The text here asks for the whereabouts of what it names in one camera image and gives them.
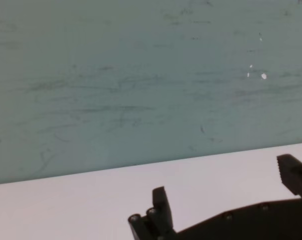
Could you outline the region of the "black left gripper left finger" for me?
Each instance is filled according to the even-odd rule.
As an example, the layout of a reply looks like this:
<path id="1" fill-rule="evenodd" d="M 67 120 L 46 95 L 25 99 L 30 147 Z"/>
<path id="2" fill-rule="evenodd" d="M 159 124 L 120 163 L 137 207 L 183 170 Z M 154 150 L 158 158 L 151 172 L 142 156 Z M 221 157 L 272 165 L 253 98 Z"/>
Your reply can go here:
<path id="1" fill-rule="evenodd" d="M 143 216 L 137 213 L 129 216 L 134 240 L 175 240 L 171 208 L 163 186 L 152 190 L 152 205 Z"/>

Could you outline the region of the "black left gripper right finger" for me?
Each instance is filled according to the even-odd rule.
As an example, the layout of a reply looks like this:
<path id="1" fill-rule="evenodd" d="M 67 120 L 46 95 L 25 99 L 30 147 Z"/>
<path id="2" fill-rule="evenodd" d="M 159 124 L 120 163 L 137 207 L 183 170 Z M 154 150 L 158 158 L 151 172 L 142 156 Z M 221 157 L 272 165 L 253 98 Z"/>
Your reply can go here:
<path id="1" fill-rule="evenodd" d="M 276 157 L 282 184 L 302 198 L 302 162 L 291 154 Z"/>

